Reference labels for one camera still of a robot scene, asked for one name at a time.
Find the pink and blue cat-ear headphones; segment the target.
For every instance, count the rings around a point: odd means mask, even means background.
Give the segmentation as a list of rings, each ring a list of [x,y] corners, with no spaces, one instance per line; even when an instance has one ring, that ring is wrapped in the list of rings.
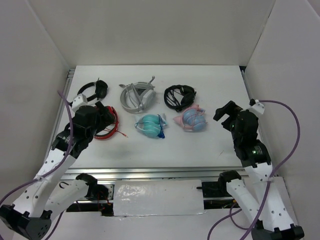
[[[173,121],[179,125],[184,131],[200,132],[206,128],[207,121],[205,119],[206,110],[198,104],[193,104],[186,108],[181,115],[173,118]]]

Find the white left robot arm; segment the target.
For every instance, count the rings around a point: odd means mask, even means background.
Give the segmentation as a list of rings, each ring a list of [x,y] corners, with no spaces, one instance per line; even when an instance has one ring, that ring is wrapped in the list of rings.
[[[94,106],[84,105],[76,110],[55,137],[37,175],[23,186],[23,193],[12,204],[1,205],[3,223],[28,240],[41,240],[52,221],[73,202],[81,198],[109,200],[112,191],[87,173],[79,174],[62,189],[57,190],[56,186],[94,136],[115,122],[112,108],[99,101]]]

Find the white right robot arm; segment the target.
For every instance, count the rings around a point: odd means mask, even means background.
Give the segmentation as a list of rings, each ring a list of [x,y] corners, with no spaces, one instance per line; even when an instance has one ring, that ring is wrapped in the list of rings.
[[[241,239],[251,235],[254,240],[300,240],[305,236],[304,230],[290,217],[273,179],[295,151],[291,150],[283,161],[273,166],[267,147],[258,139],[264,103],[251,99],[249,108],[243,109],[231,100],[215,111],[215,121],[228,116],[221,125],[231,133],[235,154],[251,180],[255,195],[235,170],[219,175],[217,189],[223,196],[231,195],[250,222]]]

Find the red and black headphones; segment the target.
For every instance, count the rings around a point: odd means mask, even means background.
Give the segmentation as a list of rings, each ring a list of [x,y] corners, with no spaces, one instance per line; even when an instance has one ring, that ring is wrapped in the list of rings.
[[[115,133],[120,133],[124,137],[128,137],[125,133],[119,131],[119,117],[118,114],[113,106],[106,106],[105,107],[108,113],[111,114],[113,117],[111,123],[108,123],[106,127],[103,129],[105,133],[98,133],[94,136],[96,140],[108,140],[110,139]]]

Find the black on-ear headphones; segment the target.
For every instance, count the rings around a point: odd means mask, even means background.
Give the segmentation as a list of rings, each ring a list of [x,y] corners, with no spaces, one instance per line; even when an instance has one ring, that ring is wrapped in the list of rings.
[[[98,79],[95,82],[89,82],[82,86],[77,92],[77,95],[83,94],[85,90],[91,87],[95,87],[95,91],[93,95],[86,98],[88,102],[93,101],[95,99],[97,99],[98,101],[103,100],[106,97],[108,92],[108,84],[100,79]]]

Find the teal cat-ear headphones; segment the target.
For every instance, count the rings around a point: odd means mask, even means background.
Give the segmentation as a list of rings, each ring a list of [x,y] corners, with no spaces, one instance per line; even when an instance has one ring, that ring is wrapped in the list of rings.
[[[161,114],[144,114],[135,118],[135,129],[148,138],[165,138],[164,129],[168,125],[166,115]]]

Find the small black headphones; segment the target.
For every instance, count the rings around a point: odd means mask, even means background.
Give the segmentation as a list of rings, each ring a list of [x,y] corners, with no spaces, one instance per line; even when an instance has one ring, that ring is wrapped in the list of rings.
[[[181,101],[175,97],[175,93],[182,96]],[[178,84],[168,87],[164,91],[163,99],[165,105],[169,109],[175,110],[176,112],[182,112],[194,103],[196,94],[197,92],[193,87]]]

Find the grey gaming headset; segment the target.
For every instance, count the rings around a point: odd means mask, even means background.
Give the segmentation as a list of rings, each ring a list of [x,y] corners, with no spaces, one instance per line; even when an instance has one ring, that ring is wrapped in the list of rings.
[[[120,103],[124,110],[131,114],[141,113],[149,109],[155,101],[156,91],[152,82],[155,76],[148,82],[138,81],[130,84],[120,84],[122,92]]]

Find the silver foil cover plate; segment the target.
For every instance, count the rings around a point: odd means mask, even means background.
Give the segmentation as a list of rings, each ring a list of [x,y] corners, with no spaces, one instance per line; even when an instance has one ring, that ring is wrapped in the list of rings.
[[[205,213],[201,181],[118,181],[113,214],[117,217],[187,216]]]

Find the aluminium right side rail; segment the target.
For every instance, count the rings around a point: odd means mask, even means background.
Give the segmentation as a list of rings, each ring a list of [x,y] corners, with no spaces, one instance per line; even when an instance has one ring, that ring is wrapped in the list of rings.
[[[244,122],[240,144],[241,151],[243,151],[241,163],[247,169],[252,168],[254,172],[269,176],[273,172],[272,159],[267,146],[258,137],[259,120],[264,111],[263,103],[250,97],[248,107],[240,112],[240,119]]]

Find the aluminium rail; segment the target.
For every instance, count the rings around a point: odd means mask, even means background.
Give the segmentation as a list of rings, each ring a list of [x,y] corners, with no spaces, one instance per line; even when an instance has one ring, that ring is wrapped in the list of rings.
[[[241,163],[247,169],[252,168],[254,172],[269,176],[273,172],[272,159],[267,146],[258,137],[259,120],[264,111],[263,103],[250,97],[248,107],[240,112],[240,119],[244,122],[240,144],[241,151],[243,151]]]
[[[71,181],[84,173],[99,181],[121,180],[177,180],[177,179],[214,179],[220,173],[235,170],[240,176],[248,173],[238,166],[231,167],[165,167],[165,168],[70,168],[61,177],[62,181]]]
[[[61,91],[65,97],[68,96],[68,93],[69,93],[69,90],[71,87],[71,83],[72,83],[72,80],[73,80],[73,77],[75,74],[75,70],[76,70],[75,68],[70,69],[67,73],[66,82],[65,82],[63,90]],[[64,100],[62,98],[60,98],[58,112],[57,112],[57,115],[56,115],[56,118],[54,121],[53,129],[52,129],[51,136],[50,136],[50,141],[49,141],[49,144],[48,144],[45,156],[44,156],[44,160],[47,158],[49,151],[51,149],[51,145],[57,135],[64,109],[65,109]]]

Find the aluminium left side rail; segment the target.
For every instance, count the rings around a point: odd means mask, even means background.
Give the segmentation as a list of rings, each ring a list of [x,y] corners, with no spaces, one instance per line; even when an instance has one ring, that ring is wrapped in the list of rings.
[[[73,80],[73,77],[75,74],[75,70],[76,70],[75,68],[70,69],[67,73],[66,82],[65,82],[63,90],[61,91],[65,97],[68,96],[68,93],[69,93],[69,90],[71,87],[71,83],[72,83],[72,80]],[[57,135],[64,109],[65,109],[64,100],[62,98],[60,98],[58,112],[57,112],[57,115],[56,115],[56,118],[54,121],[53,129],[52,129],[51,136],[50,136],[50,141],[49,141],[49,144],[48,144],[45,156],[44,156],[44,160],[47,158],[49,151],[51,149],[51,145]]]

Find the aluminium front rail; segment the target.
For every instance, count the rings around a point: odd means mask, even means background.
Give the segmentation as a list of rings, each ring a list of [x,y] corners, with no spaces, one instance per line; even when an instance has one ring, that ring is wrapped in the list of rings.
[[[84,173],[99,181],[121,180],[177,180],[177,179],[214,179],[220,173],[235,170],[240,176],[248,173],[238,166],[231,167],[165,167],[165,168],[70,168],[61,177],[62,181],[71,181]]]

